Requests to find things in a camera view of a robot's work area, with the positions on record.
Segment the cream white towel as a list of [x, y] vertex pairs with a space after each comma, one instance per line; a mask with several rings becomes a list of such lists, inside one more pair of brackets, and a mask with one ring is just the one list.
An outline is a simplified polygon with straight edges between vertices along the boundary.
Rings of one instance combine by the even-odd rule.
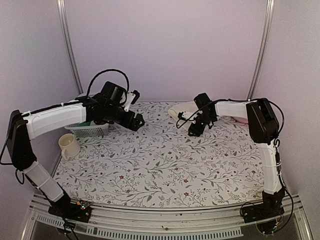
[[195, 112], [198, 110], [197, 105], [194, 101], [189, 102], [181, 102], [173, 105], [169, 110], [167, 111], [168, 114], [175, 120], [175, 123], [178, 122], [178, 113], [182, 111], [186, 112]]

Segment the green towel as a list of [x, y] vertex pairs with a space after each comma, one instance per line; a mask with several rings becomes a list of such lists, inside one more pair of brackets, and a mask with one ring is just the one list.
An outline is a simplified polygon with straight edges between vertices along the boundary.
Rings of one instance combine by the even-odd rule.
[[78, 123], [77, 126], [78, 127], [88, 127], [90, 126], [91, 122], [82, 122], [82, 123]]

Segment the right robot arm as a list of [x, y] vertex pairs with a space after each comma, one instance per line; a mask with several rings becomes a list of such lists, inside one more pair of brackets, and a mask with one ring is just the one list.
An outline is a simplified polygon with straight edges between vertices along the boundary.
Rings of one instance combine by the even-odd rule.
[[194, 98], [197, 110], [190, 117], [192, 121], [188, 135], [199, 137], [205, 127], [212, 128], [218, 117], [246, 119], [249, 135], [257, 145], [264, 176], [262, 199], [258, 213], [262, 218], [269, 218], [278, 210], [278, 203], [285, 196], [285, 187], [281, 181], [281, 160], [275, 146], [280, 133], [278, 119], [272, 109], [271, 102], [266, 98], [255, 100], [210, 100], [206, 93]]

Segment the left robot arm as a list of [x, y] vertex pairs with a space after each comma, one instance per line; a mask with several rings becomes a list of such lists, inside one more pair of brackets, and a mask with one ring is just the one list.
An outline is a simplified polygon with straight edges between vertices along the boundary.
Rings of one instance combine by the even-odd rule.
[[10, 113], [5, 149], [10, 164], [42, 192], [55, 209], [63, 216], [74, 213], [74, 205], [63, 188], [53, 179], [38, 160], [45, 152], [36, 146], [41, 140], [51, 142], [53, 150], [58, 150], [58, 134], [69, 125], [94, 122], [98, 124], [117, 124], [131, 131], [137, 131], [144, 125], [140, 113], [130, 109], [140, 98], [137, 90], [128, 91], [107, 81], [102, 90], [93, 96], [83, 95], [68, 102], [58, 103], [38, 110], [22, 112], [18, 109]]

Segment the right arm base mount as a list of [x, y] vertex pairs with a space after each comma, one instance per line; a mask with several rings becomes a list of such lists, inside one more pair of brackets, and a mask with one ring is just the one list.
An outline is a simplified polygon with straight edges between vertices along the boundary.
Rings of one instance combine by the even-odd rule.
[[262, 203], [245, 202], [239, 210], [245, 223], [271, 219], [256, 224], [257, 230], [263, 235], [273, 235], [282, 229], [280, 224], [283, 222], [284, 213], [282, 200], [271, 199], [263, 200]]

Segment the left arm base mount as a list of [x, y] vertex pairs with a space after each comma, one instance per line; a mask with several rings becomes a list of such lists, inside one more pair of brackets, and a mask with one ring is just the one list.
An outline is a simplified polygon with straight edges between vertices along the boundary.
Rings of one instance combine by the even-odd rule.
[[66, 220], [73, 220], [88, 223], [92, 214], [90, 206], [78, 205], [71, 202], [52, 202], [50, 201], [48, 213], [61, 217]]

